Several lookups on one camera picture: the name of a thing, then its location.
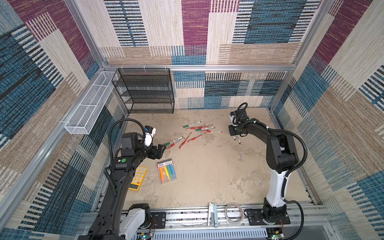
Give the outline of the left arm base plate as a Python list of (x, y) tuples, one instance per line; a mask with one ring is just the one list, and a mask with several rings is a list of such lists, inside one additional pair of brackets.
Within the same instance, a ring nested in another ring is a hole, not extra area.
[(167, 213), (166, 212), (152, 212), (150, 226), (148, 230), (164, 229), (166, 227)]

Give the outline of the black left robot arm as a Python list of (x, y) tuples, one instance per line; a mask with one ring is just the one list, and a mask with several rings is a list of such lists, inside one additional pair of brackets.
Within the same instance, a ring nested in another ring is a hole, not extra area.
[(110, 152), (111, 161), (104, 169), (109, 188), (104, 196), (101, 208), (88, 233), (79, 236), (80, 240), (130, 240), (143, 225), (151, 223), (151, 211), (148, 204), (136, 204), (122, 219), (122, 210), (130, 184), (136, 169), (144, 159), (160, 160), (166, 150), (165, 145), (153, 145), (153, 134), (149, 126), (127, 118), (136, 123), (141, 134), (122, 135), (122, 147)]

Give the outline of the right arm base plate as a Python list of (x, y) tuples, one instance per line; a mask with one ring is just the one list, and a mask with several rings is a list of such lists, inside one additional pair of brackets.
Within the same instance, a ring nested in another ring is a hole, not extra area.
[(244, 215), (250, 226), (289, 225), (291, 223), (285, 206), (271, 209), (245, 209)]

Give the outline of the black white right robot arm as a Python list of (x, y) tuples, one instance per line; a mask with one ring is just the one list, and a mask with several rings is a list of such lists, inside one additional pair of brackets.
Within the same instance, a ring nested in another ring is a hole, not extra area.
[(264, 200), (262, 220), (267, 225), (282, 220), (287, 214), (287, 184), (291, 173), (299, 169), (308, 157), (308, 148), (297, 134), (273, 129), (247, 115), (248, 103), (242, 103), (230, 113), (231, 136), (253, 135), (266, 144), (266, 162), (271, 170), (270, 188)]

